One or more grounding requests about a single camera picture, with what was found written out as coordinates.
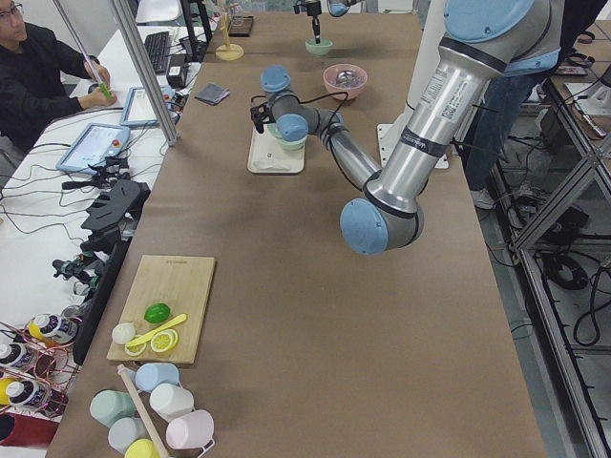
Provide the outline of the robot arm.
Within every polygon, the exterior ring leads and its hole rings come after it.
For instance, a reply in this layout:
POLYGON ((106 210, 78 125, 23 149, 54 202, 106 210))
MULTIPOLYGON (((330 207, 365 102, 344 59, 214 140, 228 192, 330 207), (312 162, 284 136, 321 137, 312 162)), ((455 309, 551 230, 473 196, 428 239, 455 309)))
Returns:
POLYGON ((490 80, 548 70, 558 60, 561 1, 434 1, 425 25, 441 31, 439 61, 389 158, 378 164, 331 110, 304 105, 282 65, 265 68, 266 98, 252 116, 257 131, 270 119, 283 139, 316 135, 347 180, 362 192, 340 216, 346 244, 377 255, 418 239, 424 216, 417 197, 490 80))
MULTIPOLYGON (((361 0, 337 0, 327 1, 327 12, 334 18, 339 18, 348 13, 351 7, 360 4, 361 0)), ((321 27, 320 18, 322 14, 322 3, 320 1, 305 1, 303 3, 306 15, 311 18, 313 34, 316 40, 320 40, 321 27)))

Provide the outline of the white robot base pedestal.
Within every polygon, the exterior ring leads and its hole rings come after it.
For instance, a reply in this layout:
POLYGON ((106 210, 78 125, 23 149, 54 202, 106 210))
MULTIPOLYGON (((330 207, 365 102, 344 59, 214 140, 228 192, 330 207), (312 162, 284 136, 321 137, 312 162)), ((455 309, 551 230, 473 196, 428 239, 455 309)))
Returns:
POLYGON ((416 114, 419 102, 440 63, 438 45, 446 32, 445 6, 446 1, 429 1, 404 110, 392 123, 377 125, 378 152, 383 166, 387 165, 395 148, 402 145, 400 140, 404 131, 409 128, 416 132, 415 125, 420 121, 420 115, 416 114))

